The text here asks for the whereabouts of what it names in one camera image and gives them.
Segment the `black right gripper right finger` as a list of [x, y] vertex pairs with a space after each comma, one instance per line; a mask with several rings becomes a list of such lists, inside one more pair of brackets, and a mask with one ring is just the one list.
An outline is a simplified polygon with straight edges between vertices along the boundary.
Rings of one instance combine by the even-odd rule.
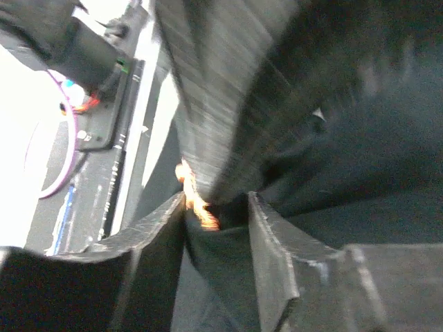
[[255, 192], [249, 236], [263, 331], [441, 331], [442, 245], [335, 250]]

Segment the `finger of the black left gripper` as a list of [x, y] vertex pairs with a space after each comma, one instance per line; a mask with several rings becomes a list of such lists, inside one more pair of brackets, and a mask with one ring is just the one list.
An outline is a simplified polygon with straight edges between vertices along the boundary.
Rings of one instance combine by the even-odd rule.
[[232, 200], [261, 182], [269, 129], [291, 84], [278, 46], [299, 1], [158, 1], [156, 16], [183, 110], [181, 153], [210, 203]]

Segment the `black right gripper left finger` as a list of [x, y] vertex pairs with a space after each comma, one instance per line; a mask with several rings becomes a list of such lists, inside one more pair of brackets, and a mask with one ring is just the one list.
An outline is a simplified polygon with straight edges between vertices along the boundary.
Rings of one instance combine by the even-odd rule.
[[1, 249], [2, 331], [169, 331], [185, 196], [85, 251]]

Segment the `black garment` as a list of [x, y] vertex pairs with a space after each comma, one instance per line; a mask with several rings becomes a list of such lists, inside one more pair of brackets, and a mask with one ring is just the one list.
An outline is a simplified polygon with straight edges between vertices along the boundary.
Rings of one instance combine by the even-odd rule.
[[[256, 190], [291, 225], [348, 243], [442, 240], [442, 2], [299, 1], [278, 46], [292, 90]], [[248, 193], [186, 214], [177, 325], [258, 331]]]

